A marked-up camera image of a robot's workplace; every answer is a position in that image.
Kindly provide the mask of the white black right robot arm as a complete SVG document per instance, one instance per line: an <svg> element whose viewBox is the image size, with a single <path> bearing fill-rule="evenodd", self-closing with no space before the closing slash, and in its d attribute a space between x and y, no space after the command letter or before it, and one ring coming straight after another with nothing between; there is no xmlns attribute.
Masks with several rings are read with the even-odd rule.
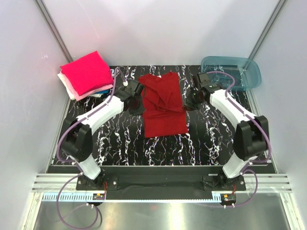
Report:
<svg viewBox="0 0 307 230"><path fill-rule="evenodd" d="M193 87L190 88L183 109L186 111L199 110L207 103L219 110L235 129L233 137L233 154L222 167L217 176L204 184L210 188L230 189L243 175L247 166L257 162L258 157L265 151L270 159L272 146L269 139L269 124L265 116L256 116L246 110L231 95L235 78L230 77L232 83L228 87L213 83L209 73L199 73L192 77Z"/></svg>

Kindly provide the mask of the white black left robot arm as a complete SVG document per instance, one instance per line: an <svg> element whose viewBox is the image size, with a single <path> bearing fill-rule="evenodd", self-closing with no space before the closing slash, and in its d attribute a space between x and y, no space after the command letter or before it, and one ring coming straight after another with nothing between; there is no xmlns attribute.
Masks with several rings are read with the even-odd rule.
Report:
<svg viewBox="0 0 307 230"><path fill-rule="evenodd" d="M125 82L98 106L78 117L67 116L62 125L57 146L57 157L62 151L77 164L87 184L94 190L103 186L103 170L93 157L93 134L114 116L128 111L141 115L145 111L142 97L146 88L136 80Z"/></svg>

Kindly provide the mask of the dark red t-shirt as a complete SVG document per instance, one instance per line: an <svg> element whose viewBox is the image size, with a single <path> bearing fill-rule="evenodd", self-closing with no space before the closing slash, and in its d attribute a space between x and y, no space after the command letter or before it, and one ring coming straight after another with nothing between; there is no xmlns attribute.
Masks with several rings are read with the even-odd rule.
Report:
<svg viewBox="0 0 307 230"><path fill-rule="evenodd" d="M188 133L186 111L183 110L179 76L169 72L161 76L139 77L145 86L143 97L144 135L146 138Z"/></svg>

